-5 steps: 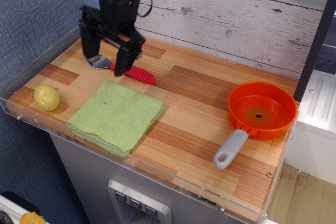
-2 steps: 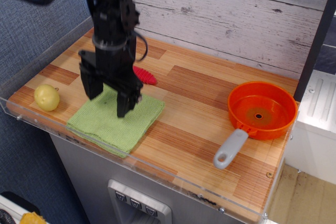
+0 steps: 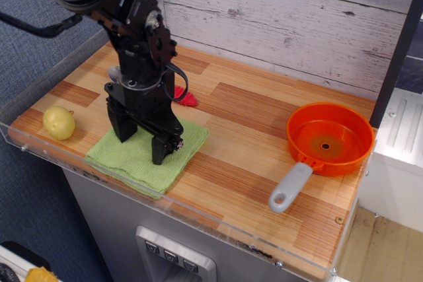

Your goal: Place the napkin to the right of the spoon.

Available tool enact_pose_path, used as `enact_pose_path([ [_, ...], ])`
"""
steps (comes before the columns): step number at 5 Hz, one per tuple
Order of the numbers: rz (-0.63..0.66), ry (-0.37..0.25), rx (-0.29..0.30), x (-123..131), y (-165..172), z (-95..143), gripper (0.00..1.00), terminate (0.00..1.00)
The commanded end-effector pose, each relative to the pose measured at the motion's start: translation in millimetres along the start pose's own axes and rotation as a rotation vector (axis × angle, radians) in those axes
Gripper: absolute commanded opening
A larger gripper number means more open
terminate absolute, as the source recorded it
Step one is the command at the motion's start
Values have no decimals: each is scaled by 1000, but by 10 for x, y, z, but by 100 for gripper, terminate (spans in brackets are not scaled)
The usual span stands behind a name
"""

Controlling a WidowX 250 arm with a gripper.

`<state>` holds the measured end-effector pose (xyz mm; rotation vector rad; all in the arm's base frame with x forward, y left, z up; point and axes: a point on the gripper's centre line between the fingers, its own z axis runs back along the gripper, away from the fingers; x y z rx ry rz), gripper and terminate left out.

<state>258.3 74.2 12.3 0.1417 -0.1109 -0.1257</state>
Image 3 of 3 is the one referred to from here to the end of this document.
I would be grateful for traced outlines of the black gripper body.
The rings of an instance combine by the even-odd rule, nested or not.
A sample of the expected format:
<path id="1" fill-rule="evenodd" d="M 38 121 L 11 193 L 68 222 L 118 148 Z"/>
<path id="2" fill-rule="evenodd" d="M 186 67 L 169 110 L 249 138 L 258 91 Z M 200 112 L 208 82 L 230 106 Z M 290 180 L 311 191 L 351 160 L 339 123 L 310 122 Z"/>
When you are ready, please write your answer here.
<path id="1" fill-rule="evenodd" d="M 120 84 L 106 83 L 108 97 L 117 100 L 137 127 L 156 135 L 180 137 L 184 131 L 182 124 L 172 110 L 174 79 L 164 79 L 149 91 L 130 90 Z"/>

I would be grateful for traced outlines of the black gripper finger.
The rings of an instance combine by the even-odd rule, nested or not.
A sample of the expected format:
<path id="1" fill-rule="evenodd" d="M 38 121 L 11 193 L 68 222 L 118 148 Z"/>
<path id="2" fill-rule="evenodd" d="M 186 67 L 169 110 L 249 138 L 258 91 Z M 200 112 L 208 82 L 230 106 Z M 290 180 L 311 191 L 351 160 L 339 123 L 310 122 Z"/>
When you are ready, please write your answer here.
<path id="1" fill-rule="evenodd" d="M 108 117 L 117 138 L 123 143 L 137 132 L 137 125 L 126 112 L 126 109 L 112 97 L 106 99 Z"/>
<path id="2" fill-rule="evenodd" d="M 151 140 L 151 146 L 153 164 L 161 165 L 167 155 L 183 148 L 184 140 L 170 135 L 156 135 Z"/>

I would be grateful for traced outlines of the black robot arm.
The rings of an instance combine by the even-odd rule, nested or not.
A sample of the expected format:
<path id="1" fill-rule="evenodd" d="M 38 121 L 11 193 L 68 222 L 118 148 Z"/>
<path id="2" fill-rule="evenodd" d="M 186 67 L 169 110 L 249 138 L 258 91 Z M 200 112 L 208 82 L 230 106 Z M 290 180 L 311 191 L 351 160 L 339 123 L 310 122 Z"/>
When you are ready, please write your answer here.
<path id="1" fill-rule="evenodd" d="M 119 64 L 108 70 L 108 117 L 116 136 L 128 140 L 139 128 L 152 135 L 152 161 L 183 145 L 182 124 L 174 115 L 173 64 L 176 42 L 163 23 L 156 0 L 54 0 L 61 7 L 97 21 L 107 32 Z"/>

